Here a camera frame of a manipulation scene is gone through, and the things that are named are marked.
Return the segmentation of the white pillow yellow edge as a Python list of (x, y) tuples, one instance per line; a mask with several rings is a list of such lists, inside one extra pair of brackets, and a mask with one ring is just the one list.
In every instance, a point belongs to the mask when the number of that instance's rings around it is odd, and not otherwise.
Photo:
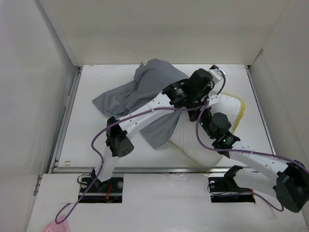
[(219, 163), (223, 155), (216, 151), (208, 150), (200, 144), (199, 140), (207, 147), (213, 148), (213, 142), (218, 136), (223, 136), (225, 130), (216, 130), (213, 125), (209, 126), (207, 115), (218, 118), (219, 114), (225, 114), (231, 127), (229, 131), (234, 133), (238, 127), (246, 108), (245, 102), (237, 96), (221, 93), (218, 95), (219, 102), (208, 107), (200, 118), (198, 137), (196, 136), (196, 122), (189, 120), (189, 113), (182, 112), (176, 124), (173, 135), (169, 139), (180, 148), (189, 158), (205, 167), (213, 167)]

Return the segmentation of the grey pillowcase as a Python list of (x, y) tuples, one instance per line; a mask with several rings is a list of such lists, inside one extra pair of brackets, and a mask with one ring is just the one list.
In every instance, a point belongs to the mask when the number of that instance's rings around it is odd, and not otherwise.
[[(150, 102), (168, 85), (187, 78), (188, 75), (167, 61), (151, 59), (140, 64), (132, 81), (102, 93), (92, 103), (107, 117), (123, 117)], [(140, 133), (153, 149), (157, 149), (171, 138), (180, 115), (180, 111), (165, 115)]]

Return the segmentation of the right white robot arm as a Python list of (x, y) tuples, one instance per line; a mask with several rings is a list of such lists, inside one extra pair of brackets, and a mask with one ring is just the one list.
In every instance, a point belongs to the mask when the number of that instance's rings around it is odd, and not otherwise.
[(190, 111), (189, 119), (213, 140), (211, 151), (246, 164), (265, 176), (270, 181), (268, 190), (284, 208), (298, 213), (308, 202), (309, 172), (302, 163), (254, 151), (229, 131), (231, 124), (225, 114), (212, 114), (208, 106)]

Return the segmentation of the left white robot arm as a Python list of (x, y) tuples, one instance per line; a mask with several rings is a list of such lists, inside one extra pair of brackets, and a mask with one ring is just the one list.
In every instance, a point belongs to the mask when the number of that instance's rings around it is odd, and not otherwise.
[(134, 150), (131, 139), (140, 130), (165, 115), (198, 110), (206, 103), (204, 98), (221, 79), (214, 66), (208, 71), (200, 68), (194, 71), (190, 78), (168, 85), (152, 100), (129, 115), (119, 119), (110, 117), (107, 127), (103, 129), (107, 137), (106, 148), (104, 153), (100, 154), (100, 165), (90, 174), (91, 186), (96, 191), (104, 191), (119, 159)]

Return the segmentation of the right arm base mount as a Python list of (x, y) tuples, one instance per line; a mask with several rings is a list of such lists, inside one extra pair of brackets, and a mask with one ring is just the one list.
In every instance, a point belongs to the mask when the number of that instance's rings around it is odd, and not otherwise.
[(243, 167), (234, 165), (223, 176), (208, 178), (207, 190), (212, 203), (255, 203), (253, 190), (239, 187), (234, 177)]

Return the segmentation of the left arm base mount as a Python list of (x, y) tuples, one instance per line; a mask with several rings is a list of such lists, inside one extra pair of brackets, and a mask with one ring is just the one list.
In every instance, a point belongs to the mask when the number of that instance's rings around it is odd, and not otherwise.
[[(90, 174), (81, 174), (77, 178), (80, 185), (78, 198), (84, 193), (86, 188), (91, 184)], [(80, 203), (122, 203), (123, 199), (124, 176), (116, 175), (104, 182), (97, 182), (82, 197)]]

